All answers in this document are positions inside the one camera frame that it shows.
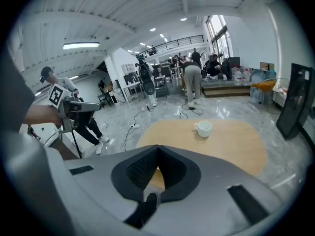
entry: shoe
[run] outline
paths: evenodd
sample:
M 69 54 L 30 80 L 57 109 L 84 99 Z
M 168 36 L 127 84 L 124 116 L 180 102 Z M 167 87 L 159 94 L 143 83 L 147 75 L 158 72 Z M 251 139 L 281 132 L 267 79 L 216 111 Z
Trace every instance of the shoe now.
M 99 155 L 102 152 L 102 148 L 103 148 L 104 143 L 99 142 L 98 145 L 96 145 L 96 154 Z
M 194 104 L 196 104 L 196 105 L 200 105 L 200 104 L 201 104 L 201 102 L 200 102 L 199 99 L 193 100 L 193 102 L 194 102 Z
M 101 136 L 100 138 L 98 138 L 98 140 L 99 140 L 100 142 L 107 143 L 107 142 L 109 141 L 109 138 L 106 137 L 106 136 Z
M 187 103 L 187 106 L 188 106 L 189 108 L 193 108 L 193 107 L 194 107 L 193 101 L 188 102 L 188 103 Z

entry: recessed light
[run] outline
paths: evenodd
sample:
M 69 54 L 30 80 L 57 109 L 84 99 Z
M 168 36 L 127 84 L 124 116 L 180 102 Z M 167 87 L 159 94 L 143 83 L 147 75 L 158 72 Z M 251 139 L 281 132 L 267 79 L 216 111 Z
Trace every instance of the recessed light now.
M 73 49 L 73 48 L 84 48 L 84 47 L 98 47 L 99 43 L 96 42 L 85 42 L 85 43 L 71 43 L 71 44 L 64 44 L 63 49 Z
M 74 77 L 72 77 L 72 78 L 70 78 L 71 80 L 74 80 L 74 79 L 76 79 L 76 78 L 78 78 L 79 77 L 79 75 L 77 75 L 77 76 L 74 76 Z

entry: marble floor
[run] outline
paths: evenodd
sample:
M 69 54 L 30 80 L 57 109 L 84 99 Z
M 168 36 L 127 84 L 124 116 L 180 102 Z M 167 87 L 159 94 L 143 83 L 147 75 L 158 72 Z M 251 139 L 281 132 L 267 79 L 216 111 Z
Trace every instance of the marble floor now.
M 208 99 L 202 97 L 200 108 L 204 110 L 204 113 L 199 116 L 187 111 L 187 115 L 189 119 L 239 119 L 251 124 L 259 132 L 267 150 L 267 164 L 258 178 L 285 201 L 303 183 L 305 169 L 311 161 L 311 148 L 301 134 L 292 140 L 285 141 L 275 125 L 279 115 L 267 111 L 259 114 L 247 105 L 248 100 L 249 96 Z M 182 94 L 172 94 L 167 98 L 159 98 L 152 112 L 144 111 L 146 103 L 143 99 L 140 102 L 133 100 L 114 107 L 105 106 L 95 112 L 94 117 L 102 133 L 110 138 L 100 156 L 125 151 L 126 134 L 130 125 L 135 123 L 134 116 L 139 111 L 144 111 L 135 118 L 140 127 L 130 130 L 126 150 L 136 148 L 139 138 L 152 123 L 162 119 L 179 119 L 184 103 L 185 98 Z M 94 145 L 77 134 L 76 139 L 85 157 L 97 156 Z

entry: black metal railing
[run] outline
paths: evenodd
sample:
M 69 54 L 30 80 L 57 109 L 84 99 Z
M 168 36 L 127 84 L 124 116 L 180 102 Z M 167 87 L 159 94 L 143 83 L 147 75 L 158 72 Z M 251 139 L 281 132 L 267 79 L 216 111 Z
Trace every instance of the black metal railing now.
M 144 52 L 141 52 L 137 55 L 143 55 L 145 58 L 147 58 L 147 57 L 152 56 L 154 54 L 160 54 L 160 53 L 163 53 L 165 51 L 168 51 L 168 50 L 171 50 L 171 49 L 174 49 L 177 47 L 182 47 L 185 45 L 198 44 L 198 43 L 204 43 L 203 35 L 197 35 L 197 36 L 185 37 L 185 38 L 173 40 L 173 41 L 167 42 L 165 44 L 154 46 L 154 47 L 147 49 Z

